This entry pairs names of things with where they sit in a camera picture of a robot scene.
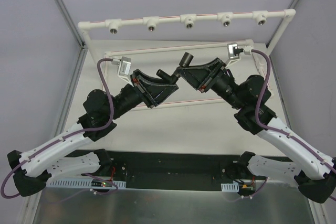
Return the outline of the black faucet valve handle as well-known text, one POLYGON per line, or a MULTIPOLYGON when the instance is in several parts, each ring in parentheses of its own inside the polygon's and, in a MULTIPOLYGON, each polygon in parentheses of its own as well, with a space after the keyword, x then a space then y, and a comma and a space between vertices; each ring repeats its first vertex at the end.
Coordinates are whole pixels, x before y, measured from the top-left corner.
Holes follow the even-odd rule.
POLYGON ((193 60, 194 56, 188 52, 185 52, 180 63, 179 66, 186 68, 190 65, 191 61, 193 60))

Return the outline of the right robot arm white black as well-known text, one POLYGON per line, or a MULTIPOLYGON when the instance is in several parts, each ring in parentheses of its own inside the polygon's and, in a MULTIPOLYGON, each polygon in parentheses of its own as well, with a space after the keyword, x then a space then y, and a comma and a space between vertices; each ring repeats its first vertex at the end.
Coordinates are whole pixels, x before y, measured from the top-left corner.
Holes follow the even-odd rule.
POLYGON ((190 64, 192 59, 190 54, 183 56, 175 71, 177 75, 201 93, 214 91, 238 110, 234 117, 244 130, 272 144, 290 159, 281 162, 245 152, 236 166, 237 175, 242 179, 252 175, 276 179, 298 188, 310 200, 324 203, 335 190, 335 159, 309 145, 265 105, 269 91, 257 103, 263 77, 252 75, 237 84, 219 58, 196 66, 190 64))

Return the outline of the black L-shaped faucet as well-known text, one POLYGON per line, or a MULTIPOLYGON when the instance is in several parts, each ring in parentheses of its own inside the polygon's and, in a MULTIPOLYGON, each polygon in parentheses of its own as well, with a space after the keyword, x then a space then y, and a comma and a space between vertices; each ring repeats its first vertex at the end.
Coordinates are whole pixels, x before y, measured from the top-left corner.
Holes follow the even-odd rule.
POLYGON ((169 83, 169 84, 176 84, 179 77, 172 74, 172 75, 169 75, 167 74, 166 72, 164 72, 163 70, 159 69, 157 72, 156 72, 156 75, 158 77, 160 77, 162 80, 164 80, 166 83, 169 83))

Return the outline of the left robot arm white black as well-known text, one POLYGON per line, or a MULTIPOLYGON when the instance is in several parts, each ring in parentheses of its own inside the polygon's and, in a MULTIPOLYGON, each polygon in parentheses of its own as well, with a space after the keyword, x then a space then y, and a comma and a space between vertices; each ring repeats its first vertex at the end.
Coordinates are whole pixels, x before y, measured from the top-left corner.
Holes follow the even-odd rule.
POLYGON ((76 149, 94 143, 116 128, 116 119, 145 103, 154 108, 178 89, 178 78, 162 70, 150 77, 140 70, 132 74, 131 83, 124 86, 118 95, 112 96, 104 78, 104 87, 92 90, 83 103, 85 114, 68 130, 46 143, 26 152, 17 150, 7 155, 17 195, 27 197, 42 191, 48 183, 75 174, 97 173, 106 176, 111 170, 107 151, 100 149, 89 154, 68 158, 76 149))

